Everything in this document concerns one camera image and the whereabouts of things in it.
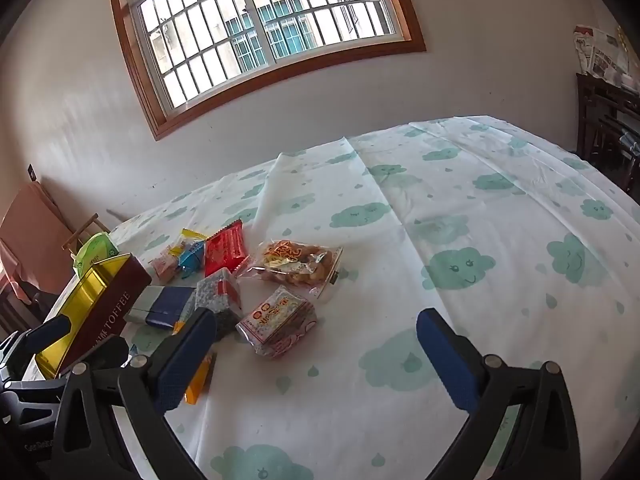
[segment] green snack package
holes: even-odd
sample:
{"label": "green snack package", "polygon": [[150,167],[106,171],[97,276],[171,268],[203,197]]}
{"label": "green snack package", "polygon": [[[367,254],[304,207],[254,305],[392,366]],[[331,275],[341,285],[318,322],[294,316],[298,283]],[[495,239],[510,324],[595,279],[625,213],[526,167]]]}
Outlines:
{"label": "green snack package", "polygon": [[112,241],[109,240],[107,233],[98,233],[89,238],[74,258],[74,269],[78,274],[78,278],[82,278],[84,274],[91,268],[93,264],[118,256],[119,252]]}

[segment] snack package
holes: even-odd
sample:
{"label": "snack package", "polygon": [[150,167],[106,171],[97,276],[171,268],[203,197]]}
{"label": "snack package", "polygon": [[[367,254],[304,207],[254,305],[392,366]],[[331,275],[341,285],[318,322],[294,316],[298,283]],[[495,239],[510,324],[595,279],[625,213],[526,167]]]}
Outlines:
{"label": "snack package", "polygon": [[183,229],[176,244],[167,246],[160,256],[151,260],[149,264],[156,272],[160,283],[163,285],[169,283],[178,273],[180,256],[188,252],[197,242],[205,240],[206,238],[205,235],[197,233],[196,231]]}
{"label": "snack package", "polygon": [[320,296],[327,283],[335,283],[342,247],[321,247],[291,240],[263,242],[257,254],[247,258],[236,275],[259,276],[263,280],[305,288]]}
{"label": "snack package", "polygon": [[170,251],[171,247],[167,247],[160,256],[149,262],[163,285],[169,283],[178,271],[178,257]]}
{"label": "snack package", "polygon": [[93,235],[87,243],[78,251],[74,257],[73,268],[78,274],[78,278],[82,278],[93,264],[112,258],[120,254],[115,245],[113,245],[107,233],[98,233]]}
{"label": "snack package", "polygon": [[234,272],[247,257],[242,238],[242,220],[236,220],[205,242],[204,275],[223,267]]}
{"label": "snack package", "polygon": [[195,308],[208,308],[216,314],[216,339],[231,334],[242,318],[240,294],[235,277],[226,267],[198,282]]}
{"label": "snack package", "polygon": [[125,314],[124,319],[172,330],[177,321],[191,315],[194,302],[193,287],[149,285]]}
{"label": "snack package", "polygon": [[280,286],[236,328],[258,355],[284,354],[318,322],[314,306]]}

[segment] window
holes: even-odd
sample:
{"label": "window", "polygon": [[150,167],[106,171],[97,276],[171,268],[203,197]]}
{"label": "window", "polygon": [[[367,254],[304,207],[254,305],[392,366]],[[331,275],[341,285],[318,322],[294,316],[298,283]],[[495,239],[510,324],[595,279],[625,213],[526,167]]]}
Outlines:
{"label": "window", "polygon": [[300,73],[424,51],[409,0],[111,0],[156,138]]}

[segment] blue gripper pad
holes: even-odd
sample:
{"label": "blue gripper pad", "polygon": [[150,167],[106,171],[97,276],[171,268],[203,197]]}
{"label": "blue gripper pad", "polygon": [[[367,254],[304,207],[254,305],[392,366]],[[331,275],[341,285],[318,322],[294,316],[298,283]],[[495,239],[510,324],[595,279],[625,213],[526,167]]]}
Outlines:
{"label": "blue gripper pad", "polygon": [[456,335],[434,308],[418,314],[416,331],[453,403],[460,410],[473,413],[488,380],[478,350],[468,339]]}
{"label": "blue gripper pad", "polygon": [[180,332],[167,338],[179,340],[155,380],[154,407],[161,415],[178,407],[187,386],[216,339],[216,316],[212,311],[201,308],[192,317],[198,318],[195,324],[190,327],[188,321]]}

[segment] dark furniture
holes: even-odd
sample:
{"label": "dark furniture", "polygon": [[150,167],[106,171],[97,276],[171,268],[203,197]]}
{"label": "dark furniture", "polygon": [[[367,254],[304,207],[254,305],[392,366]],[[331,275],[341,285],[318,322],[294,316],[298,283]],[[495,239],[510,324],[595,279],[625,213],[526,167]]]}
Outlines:
{"label": "dark furniture", "polygon": [[640,133],[620,119],[626,116],[640,124],[640,96],[590,75],[577,74],[577,154],[589,161],[625,192],[633,195],[639,174],[640,156],[621,142],[637,139]]}

